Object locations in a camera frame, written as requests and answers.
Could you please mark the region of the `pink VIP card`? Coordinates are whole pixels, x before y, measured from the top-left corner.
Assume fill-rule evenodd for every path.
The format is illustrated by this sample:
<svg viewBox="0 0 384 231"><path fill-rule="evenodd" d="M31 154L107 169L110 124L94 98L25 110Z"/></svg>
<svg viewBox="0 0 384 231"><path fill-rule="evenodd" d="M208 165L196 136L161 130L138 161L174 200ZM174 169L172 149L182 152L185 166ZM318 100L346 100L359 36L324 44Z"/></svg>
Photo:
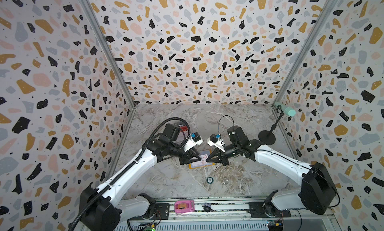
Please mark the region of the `pink VIP card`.
<svg viewBox="0 0 384 231"><path fill-rule="evenodd" d="M196 168L202 168L202 167L207 167L207 166L212 165L212 163L207 162L207 158L208 158L207 154L200 155L200 158L201 158L200 161L196 161L196 162L189 164L189 168L190 169L196 169Z"/></svg>

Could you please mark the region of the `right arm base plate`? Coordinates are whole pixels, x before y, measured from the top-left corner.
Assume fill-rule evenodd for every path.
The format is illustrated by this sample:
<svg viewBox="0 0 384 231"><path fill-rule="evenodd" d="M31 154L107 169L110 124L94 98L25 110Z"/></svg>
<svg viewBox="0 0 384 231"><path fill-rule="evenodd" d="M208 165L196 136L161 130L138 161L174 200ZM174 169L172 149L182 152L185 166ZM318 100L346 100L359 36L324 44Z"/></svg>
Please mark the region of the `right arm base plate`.
<svg viewBox="0 0 384 231"><path fill-rule="evenodd" d="M252 218L290 218L290 211L274 211L273 214L267 214L264 202L249 202L248 213Z"/></svg>

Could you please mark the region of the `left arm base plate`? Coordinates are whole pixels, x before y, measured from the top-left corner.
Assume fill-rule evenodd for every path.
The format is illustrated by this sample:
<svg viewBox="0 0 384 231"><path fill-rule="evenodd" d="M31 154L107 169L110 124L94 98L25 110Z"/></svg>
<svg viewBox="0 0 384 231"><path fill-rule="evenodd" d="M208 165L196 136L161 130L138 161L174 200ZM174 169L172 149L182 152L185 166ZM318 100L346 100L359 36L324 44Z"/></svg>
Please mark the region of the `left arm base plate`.
<svg viewBox="0 0 384 231"><path fill-rule="evenodd" d="M154 211L147 216L136 216L130 219L130 221L163 221L168 220L170 214L170 204L169 203L156 203Z"/></svg>

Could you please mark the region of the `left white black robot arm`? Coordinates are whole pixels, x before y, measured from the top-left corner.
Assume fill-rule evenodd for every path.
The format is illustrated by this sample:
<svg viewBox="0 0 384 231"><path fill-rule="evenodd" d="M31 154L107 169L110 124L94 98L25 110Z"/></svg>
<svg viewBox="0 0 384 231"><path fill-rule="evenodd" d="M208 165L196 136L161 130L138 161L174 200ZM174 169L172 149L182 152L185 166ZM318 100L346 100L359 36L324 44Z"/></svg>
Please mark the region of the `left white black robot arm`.
<svg viewBox="0 0 384 231"><path fill-rule="evenodd" d="M155 215L156 200L145 193L136 198L123 200L123 196L131 186L150 168L166 158L177 157L181 165L200 161L196 146L203 140L198 133L188 131L181 144L176 140L181 132L180 127L164 121L163 132L159 127L142 145L142 148L121 170L99 185L97 188L86 188L80 197L79 214L70 224L73 231L82 222L91 231L113 231L120 222L132 218L151 219Z"/></svg>

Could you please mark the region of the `yellow leather card holder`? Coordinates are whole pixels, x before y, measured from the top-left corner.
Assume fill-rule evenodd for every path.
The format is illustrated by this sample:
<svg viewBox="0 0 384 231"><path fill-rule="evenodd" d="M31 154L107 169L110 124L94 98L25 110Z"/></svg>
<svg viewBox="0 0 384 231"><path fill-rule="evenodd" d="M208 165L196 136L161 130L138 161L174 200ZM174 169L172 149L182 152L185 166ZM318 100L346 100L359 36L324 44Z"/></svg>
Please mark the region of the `yellow leather card holder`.
<svg viewBox="0 0 384 231"><path fill-rule="evenodd" d="M201 158L200 161L193 162L189 164L189 169L197 169L197 168L204 168L209 166L214 166L215 163L209 163L207 162L208 156L211 154L211 150L203 151L200 153L199 157Z"/></svg>

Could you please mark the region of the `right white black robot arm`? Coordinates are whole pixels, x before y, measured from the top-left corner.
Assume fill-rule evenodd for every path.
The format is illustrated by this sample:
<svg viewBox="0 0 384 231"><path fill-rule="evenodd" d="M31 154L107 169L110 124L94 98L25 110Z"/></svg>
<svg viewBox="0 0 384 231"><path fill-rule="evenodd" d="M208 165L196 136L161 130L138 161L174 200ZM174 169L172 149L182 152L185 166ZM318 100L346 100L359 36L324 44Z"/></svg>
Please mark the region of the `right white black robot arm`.
<svg viewBox="0 0 384 231"><path fill-rule="evenodd" d="M212 134L208 138L207 143L215 147L207 158L208 163L227 166L230 158L242 156L273 168L299 185L296 189L271 192L261 206L262 212L267 216L276 217L282 211L299 209L323 215L332 208L334 198L340 197L323 164L301 162L259 140L250 140L239 126L233 126L227 132L231 141L228 145L219 134Z"/></svg>

